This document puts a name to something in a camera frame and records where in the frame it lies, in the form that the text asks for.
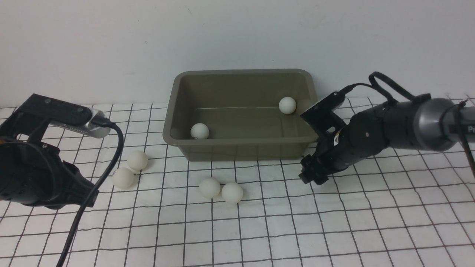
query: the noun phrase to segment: white tabletop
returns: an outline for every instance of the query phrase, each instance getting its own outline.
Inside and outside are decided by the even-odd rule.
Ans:
[[[336,113],[349,119],[379,103],[352,98]],[[106,180],[82,217],[65,266],[475,263],[475,179],[459,144],[445,153],[386,149],[323,185],[305,185],[299,160],[188,162],[162,139],[166,104],[94,108],[126,133],[120,166],[134,150],[145,151],[150,163],[128,190]],[[0,118],[13,110],[0,108]],[[113,134],[94,139],[56,127],[45,139],[93,182],[117,144]],[[237,206],[206,200],[197,185],[209,176],[237,181],[244,199]],[[0,202],[0,267],[55,266],[76,210]]]

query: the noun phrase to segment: cable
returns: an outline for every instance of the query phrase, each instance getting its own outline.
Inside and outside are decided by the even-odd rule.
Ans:
[[[466,102],[468,100],[464,100],[460,102],[458,105],[456,105],[456,112],[454,112],[454,122],[455,122],[455,129],[457,130],[458,138],[460,139],[460,143],[462,144],[462,147],[464,148],[465,155],[467,156],[468,164],[470,165],[470,168],[472,169],[472,174],[475,177],[475,160],[472,155],[472,151],[470,150],[470,146],[468,145],[468,140],[467,137],[464,134],[464,131],[462,129],[462,124],[461,124],[461,118],[460,118],[460,110],[465,107]]]
[[[381,95],[383,95],[387,100],[388,102],[390,103],[394,103],[396,102],[396,100],[392,97],[392,95],[384,90],[384,88],[382,88],[381,86],[372,86],[372,85],[369,85],[369,84],[365,84],[365,83],[356,83],[356,84],[352,84],[352,85],[349,85],[345,88],[343,88],[342,90],[340,90],[340,92],[344,95],[346,95],[347,93],[351,92],[355,87],[357,86],[366,86],[366,87],[369,87],[373,90],[376,90],[378,93],[380,93]]]
[[[94,193],[99,190],[99,187],[104,183],[106,178],[109,176],[110,172],[114,168],[115,164],[119,160],[119,156],[122,154],[122,149],[124,148],[124,135],[115,123],[111,122],[107,118],[101,118],[101,117],[96,117],[93,119],[93,123],[101,126],[101,127],[109,127],[114,129],[117,132],[117,135],[119,136],[119,142],[117,145],[117,150],[115,151],[115,154],[112,158],[112,161],[109,163],[107,166],[106,170],[104,173],[101,175],[97,183],[94,185],[94,187],[91,189],[87,197],[84,199],[83,203],[81,206],[79,206],[79,210],[76,213],[76,216],[74,217],[73,224],[71,225],[71,229],[69,230],[69,234],[67,235],[66,243],[64,245],[63,251],[61,252],[61,255],[59,257],[58,263],[56,264],[56,267],[62,267],[64,264],[64,261],[66,260],[69,248],[71,246],[71,243],[73,242],[74,235],[76,234],[77,226],[79,225],[79,221],[81,219],[81,216],[84,213],[84,210],[86,209],[87,204],[91,200],[92,196],[94,196]]]
[[[371,73],[370,76],[368,77],[368,79],[370,80],[371,85],[374,87],[375,90],[377,90],[377,91],[382,90],[382,91],[385,91],[386,93],[388,93],[386,90],[384,90],[378,84],[375,77],[378,78],[379,80],[383,81],[385,84],[389,85],[392,89],[394,89],[394,91],[396,91],[397,93],[399,93],[403,97],[407,98],[408,100],[412,101],[416,98],[413,94],[409,93],[406,89],[402,88],[402,86],[398,85],[391,78],[389,78],[388,76],[382,74],[381,72],[377,72],[377,71]]]

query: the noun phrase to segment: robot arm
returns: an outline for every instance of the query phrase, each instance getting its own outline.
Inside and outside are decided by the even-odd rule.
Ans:
[[[391,87],[399,86],[383,74],[377,75],[390,81]],[[475,142],[475,107],[461,108],[461,104],[456,105],[448,99],[431,99],[429,94],[412,96],[406,93],[410,101],[397,102],[384,92],[388,101],[357,113],[345,125],[333,110],[356,85],[332,93],[301,115],[319,135],[315,153],[301,161],[303,168],[299,176],[305,183],[322,184],[329,175],[388,147],[445,151],[457,142],[464,144],[464,139]],[[471,153],[467,156],[474,168]]]

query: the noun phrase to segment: black grid line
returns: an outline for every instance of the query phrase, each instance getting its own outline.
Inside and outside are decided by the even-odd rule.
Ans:
[[[261,187],[261,196],[262,196],[262,205],[264,206],[264,216],[265,216],[265,222],[266,222],[266,231],[267,231],[267,242],[269,243],[269,254],[270,258],[272,259],[272,248],[270,246],[270,237],[269,237],[269,226],[267,224],[267,212],[266,212],[266,204],[264,201],[264,190],[262,189],[262,177],[261,177],[261,170],[259,167],[259,161],[257,161],[257,172],[259,174],[259,185]]]
[[[282,161],[280,161],[280,169],[282,170],[282,177],[284,178],[284,185],[285,185],[285,191],[287,192],[287,200],[289,201],[289,208],[290,208],[290,214],[293,214],[292,212],[292,202],[290,201],[289,197],[289,190],[287,187],[287,181],[285,180],[285,172],[284,172],[284,167],[282,166]],[[304,267],[304,263],[302,261],[302,253],[300,251],[300,245],[298,242],[298,235],[297,235],[297,228],[295,227],[295,219],[294,216],[290,216],[292,218],[292,224],[294,226],[294,233],[295,233],[295,241],[297,242],[297,247],[299,248],[298,250],[298,256],[300,258],[300,266]]]
[[[165,149],[165,155],[168,155],[168,145]],[[167,169],[167,159],[165,159],[165,164],[163,166],[163,170],[166,170]],[[163,187],[163,185],[165,184],[165,173],[163,173],[163,180],[161,182],[161,186]],[[158,217],[157,217],[157,224],[160,225],[160,212],[162,211],[162,201],[163,201],[163,192],[160,196],[160,207],[158,209]],[[155,252],[153,254],[153,265],[155,266],[156,265],[156,259],[157,259],[157,247],[158,247],[158,234],[159,234],[159,230],[160,230],[160,227],[157,226],[157,239],[155,241]]]
[[[213,177],[213,161],[211,164],[211,177]],[[211,265],[214,265],[214,222],[213,222],[213,199],[211,199]]]
[[[189,181],[189,177],[190,177],[190,162],[187,163],[187,166],[186,166],[186,169],[187,169],[187,172],[186,172],[186,185],[187,185],[187,188],[186,188],[186,199],[185,199],[185,222],[183,223],[183,227],[184,227],[184,230],[183,230],[183,266],[185,266],[185,252],[186,252],[186,246],[185,246],[185,243],[186,243],[186,210],[187,210],[187,207],[188,207],[188,185],[190,183]]]
[[[130,116],[132,115],[132,110],[133,110],[133,104],[132,104],[132,107],[131,107],[131,111],[130,111]],[[148,122],[148,126],[147,126],[147,130],[150,129],[150,118],[152,116],[152,104],[150,104],[150,110],[149,110],[149,122]],[[147,140],[148,140],[148,136],[149,136],[149,133],[147,132],[147,134],[145,135],[145,145],[147,144]],[[139,174],[138,174],[138,181],[137,181],[137,188],[139,188],[140,186],[140,178],[142,176],[142,170],[140,170]],[[127,250],[125,251],[125,260],[123,261],[123,266],[125,267],[125,265],[127,264],[127,252],[128,252],[128,247],[129,247],[129,244],[130,244],[130,235],[132,233],[132,222],[133,222],[133,217],[135,215],[135,206],[136,206],[136,203],[137,203],[137,196],[139,194],[139,191],[137,191],[135,193],[135,199],[133,200],[133,209],[132,209],[132,216],[130,218],[130,230],[129,230],[129,237],[127,239]]]
[[[238,174],[236,173],[236,162],[234,162],[234,181],[237,183],[238,182]],[[241,229],[241,214],[239,212],[239,203],[237,204],[237,225],[239,226],[239,246],[241,248],[241,264],[242,267],[244,267],[244,254],[243,254],[243,248],[242,248],[242,229]]]

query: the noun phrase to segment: plastic bin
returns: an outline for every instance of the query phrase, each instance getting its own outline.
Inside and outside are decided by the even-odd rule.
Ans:
[[[317,101],[312,76],[300,69],[184,72],[175,78],[163,130],[189,161],[296,159],[317,135],[300,117]],[[291,115],[279,101],[297,101]],[[209,138],[193,140],[196,123]]]

